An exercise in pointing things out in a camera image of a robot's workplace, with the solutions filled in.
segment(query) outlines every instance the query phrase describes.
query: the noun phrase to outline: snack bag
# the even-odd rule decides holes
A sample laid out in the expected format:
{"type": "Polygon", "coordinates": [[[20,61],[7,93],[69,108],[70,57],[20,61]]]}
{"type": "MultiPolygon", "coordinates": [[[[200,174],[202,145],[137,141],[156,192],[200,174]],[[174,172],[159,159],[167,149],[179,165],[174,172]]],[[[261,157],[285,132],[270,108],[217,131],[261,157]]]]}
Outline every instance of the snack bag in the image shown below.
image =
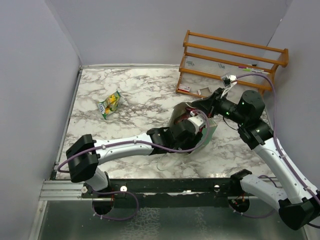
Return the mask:
{"type": "Polygon", "coordinates": [[[116,91],[108,96],[106,100],[99,101],[97,103],[99,111],[102,113],[104,119],[106,119],[108,115],[112,114],[115,110],[118,109],[120,98],[120,93],[116,91]]]}

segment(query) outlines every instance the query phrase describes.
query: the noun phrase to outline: cable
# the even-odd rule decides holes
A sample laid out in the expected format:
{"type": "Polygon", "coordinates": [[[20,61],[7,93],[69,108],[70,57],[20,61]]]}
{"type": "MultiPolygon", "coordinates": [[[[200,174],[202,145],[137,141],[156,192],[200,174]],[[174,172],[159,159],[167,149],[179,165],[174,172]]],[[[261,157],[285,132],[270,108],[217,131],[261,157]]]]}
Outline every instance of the cable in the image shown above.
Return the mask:
{"type": "Polygon", "coordinates": [[[316,228],[316,229],[320,229],[320,226],[317,226],[317,225],[314,225],[314,224],[312,224],[312,223],[307,223],[307,225],[309,225],[309,226],[311,226],[311,227],[313,227],[313,228],[316,228]]]}
{"type": "Polygon", "coordinates": [[[222,119],[223,119],[224,123],[225,123],[229,128],[231,128],[231,129],[233,129],[233,130],[235,130],[235,131],[238,131],[238,129],[235,129],[234,127],[230,126],[230,125],[226,122],[224,116],[222,117],[222,119]]]}
{"type": "Polygon", "coordinates": [[[187,105],[189,108],[196,109],[195,107],[190,106],[189,103],[187,103],[187,102],[185,102],[185,105],[187,105]]]}
{"type": "MultiPolygon", "coordinates": [[[[277,188],[277,184],[275,183],[275,181],[273,181],[273,179],[267,175],[260,175],[258,176],[258,179],[261,179],[261,178],[266,178],[266,179],[269,179],[273,185],[277,188]]],[[[276,210],[272,209],[270,212],[268,212],[267,214],[264,214],[264,215],[260,215],[260,216],[254,216],[254,215],[248,215],[248,214],[245,214],[243,212],[238,212],[236,211],[230,204],[229,204],[229,208],[231,208],[233,210],[234,213],[238,214],[238,215],[241,215],[243,217],[246,217],[246,218],[250,218],[250,219],[264,219],[264,218],[267,218],[267,217],[270,217],[272,214],[274,214],[276,212],[276,210]]]]}
{"type": "Polygon", "coordinates": [[[158,160],[157,160],[157,162],[156,162],[156,169],[158,169],[159,171],[161,171],[161,172],[163,172],[163,171],[166,171],[166,170],[168,170],[169,168],[171,168],[172,166],[174,166],[176,163],[177,163],[177,161],[179,161],[179,159],[176,159],[173,163],[171,163],[167,168],[165,168],[165,169],[160,169],[159,168],[159,161],[164,157],[164,156],[166,156],[168,153],[166,152],[164,155],[162,155],[161,157],[159,157],[158,158],[158,160]]]}
{"type": "Polygon", "coordinates": [[[266,75],[261,74],[261,73],[247,73],[247,74],[236,76],[236,78],[240,79],[240,78],[247,77],[247,76],[260,76],[260,77],[266,79],[268,81],[268,83],[270,84],[270,86],[272,88],[272,92],[273,92],[273,106],[274,106],[274,108],[273,108],[273,142],[275,144],[275,147],[278,150],[280,156],[282,156],[282,159],[285,162],[285,164],[287,165],[287,167],[291,170],[291,172],[295,176],[295,178],[302,184],[303,188],[306,189],[311,194],[311,196],[315,199],[315,201],[320,205],[320,199],[317,197],[317,195],[314,194],[314,192],[308,187],[308,185],[301,179],[299,174],[296,172],[296,170],[292,167],[290,162],[287,160],[286,156],[284,156],[284,153],[282,152],[281,147],[278,144],[278,140],[277,140],[277,125],[276,125],[276,113],[277,113],[277,104],[276,104],[276,102],[277,102],[277,96],[276,96],[275,86],[273,85],[273,83],[270,80],[270,78],[268,78],[266,75]]]}
{"type": "Polygon", "coordinates": [[[131,214],[130,216],[126,216],[126,217],[123,217],[123,218],[117,218],[117,217],[112,217],[112,216],[106,216],[106,215],[99,215],[96,213],[95,209],[94,209],[94,205],[93,205],[93,202],[92,202],[92,209],[94,211],[94,216],[98,216],[100,217],[101,219],[108,219],[108,220],[113,220],[113,221],[125,221],[125,220],[129,220],[129,219],[132,219],[135,215],[137,215],[138,211],[139,211],[139,201],[138,201],[138,198],[132,193],[132,192],[129,192],[129,191],[110,191],[110,192],[98,192],[98,191],[95,191],[92,189],[92,191],[96,194],[99,194],[99,195],[113,195],[113,194],[129,194],[131,195],[134,200],[135,200],[135,210],[134,210],[134,213],[131,214]]]}
{"type": "MultiPolygon", "coordinates": [[[[201,114],[204,119],[205,119],[205,127],[207,127],[209,129],[210,127],[210,124],[209,124],[209,119],[207,117],[207,115],[199,110],[199,109],[195,109],[194,110],[195,112],[201,114]]],[[[137,143],[137,144],[146,144],[146,145],[150,145],[150,146],[153,146],[153,147],[156,147],[156,148],[160,148],[160,149],[163,149],[163,150],[166,150],[168,152],[172,152],[172,153],[188,153],[188,152],[192,152],[194,150],[196,150],[197,148],[199,148],[208,138],[209,136],[209,132],[210,131],[206,131],[206,134],[204,136],[204,138],[193,148],[190,148],[190,149],[185,149],[185,150],[177,150],[177,149],[171,149],[171,148],[168,148],[168,147],[165,147],[165,146],[161,146],[159,144],[155,144],[153,142],[148,142],[148,141],[142,141],[142,140],[130,140],[130,141],[121,141],[121,142],[115,142],[115,143],[110,143],[110,144],[106,144],[104,145],[106,148],[109,148],[109,147],[114,147],[114,146],[119,146],[119,145],[123,145],[123,144],[132,144],[132,143],[137,143]]],[[[67,163],[69,163],[70,161],[72,161],[73,159],[81,156],[82,154],[86,154],[88,152],[92,152],[92,151],[95,151],[95,150],[99,150],[99,149],[102,149],[102,145],[101,146],[95,146],[95,147],[91,147],[89,149],[86,149],[84,151],[81,151],[71,157],[69,157],[67,160],[65,160],[64,162],[62,162],[58,168],[57,168],[57,171],[60,172],[60,173],[70,173],[68,170],[61,170],[61,168],[66,165],[67,163]]]]}

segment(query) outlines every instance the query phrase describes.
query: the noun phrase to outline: gray wall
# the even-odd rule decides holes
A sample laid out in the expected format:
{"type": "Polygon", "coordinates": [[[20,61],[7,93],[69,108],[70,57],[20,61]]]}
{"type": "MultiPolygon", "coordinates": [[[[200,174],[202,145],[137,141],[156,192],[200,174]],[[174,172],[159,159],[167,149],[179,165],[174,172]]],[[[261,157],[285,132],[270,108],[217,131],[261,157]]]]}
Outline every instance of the gray wall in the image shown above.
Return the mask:
{"type": "Polygon", "coordinates": [[[0,7],[0,239],[27,239],[79,59],[44,0],[0,7]]]}
{"type": "MultiPolygon", "coordinates": [[[[278,137],[294,163],[320,189],[319,9],[319,0],[294,0],[270,46],[289,49],[289,64],[278,70],[275,79],[278,137]]],[[[271,96],[265,100],[273,117],[271,96]]]]}
{"type": "Polygon", "coordinates": [[[267,45],[292,0],[46,0],[84,65],[179,64],[186,31],[267,45]]]}

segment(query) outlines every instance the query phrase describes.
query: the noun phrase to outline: marble countertop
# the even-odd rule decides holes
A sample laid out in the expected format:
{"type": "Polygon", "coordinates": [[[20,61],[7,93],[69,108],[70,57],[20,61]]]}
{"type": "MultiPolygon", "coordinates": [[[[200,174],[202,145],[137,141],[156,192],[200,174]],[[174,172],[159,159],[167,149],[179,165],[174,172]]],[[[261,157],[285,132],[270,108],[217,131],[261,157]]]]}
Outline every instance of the marble countertop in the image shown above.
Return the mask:
{"type": "MultiPolygon", "coordinates": [[[[175,93],[179,75],[177,68],[84,69],[60,162],[66,160],[66,150],[85,134],[92,134],[94,139],[110,140],[166,127],[176,104],[198,99],[175,93]],[[97,101],[104,101],[117,90],[121,94],[119,108],[104,119],[97,101]]],[[[223,87],[220,81],[194,75],[184,75],[182,83],[191,90],[223,87]]],[[[228,93],[228,99],[238,102],[247,89],[250,88],[236,85],[228,93]]],[[[212,140],[198,152],[131,156],[99,167],[111,178],[224,178],[242,169],[257,176],[273,176],[268,166],[240,139],[237,131],[223,122],[222,117],[216,116],[214,121],[218,126],[212,140]]],[[[56,175],[56,179],[69,178],[66,173],[56,175]]]]}

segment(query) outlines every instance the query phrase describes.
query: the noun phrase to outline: wooden shelf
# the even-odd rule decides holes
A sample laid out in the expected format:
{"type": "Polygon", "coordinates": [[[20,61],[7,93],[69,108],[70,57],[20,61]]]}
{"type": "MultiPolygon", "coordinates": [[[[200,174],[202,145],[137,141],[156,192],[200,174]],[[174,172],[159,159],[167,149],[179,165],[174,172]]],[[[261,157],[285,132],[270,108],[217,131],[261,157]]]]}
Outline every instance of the wooden shelf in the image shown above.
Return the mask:
{"type": "MultiPolygon", "coordinates": [[[[183,84],[183,73],[221,80],[221,76],[227,73],[237,76],[250,73],[249,69],[245,69],[250,68],[263,72],[274,83],[277,68],[286,67],[289,62],[286,48],[273,48],[189,30],[184,37],[183,46],[184,54],[179,66],[180,78],[176,93],[201,98],[204,96],[179,90],[179,84],[183,84]]],[[[238,84],[256,88],[262,94],[264,91],[272,91],[268,82],[260,76],[242,77],[238,84]]]]}

